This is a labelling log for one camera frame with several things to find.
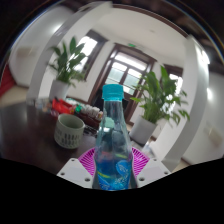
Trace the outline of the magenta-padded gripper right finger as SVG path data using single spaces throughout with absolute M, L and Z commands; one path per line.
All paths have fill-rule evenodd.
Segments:
M 171 172 L 157 158 L 149 158 L 136 148 L 132 148 L 132 153 L 132 171 L 134 185 L 137 188 L 146 186 L 147 184 L 171 174 Z

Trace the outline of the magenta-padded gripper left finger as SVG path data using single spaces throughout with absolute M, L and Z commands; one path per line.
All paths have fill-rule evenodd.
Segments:
M 78 186 L 91 188 L 95 174 L 93 154 L 94 149 L 89 149 L 79 158 L 69 159 L 57 175 Z

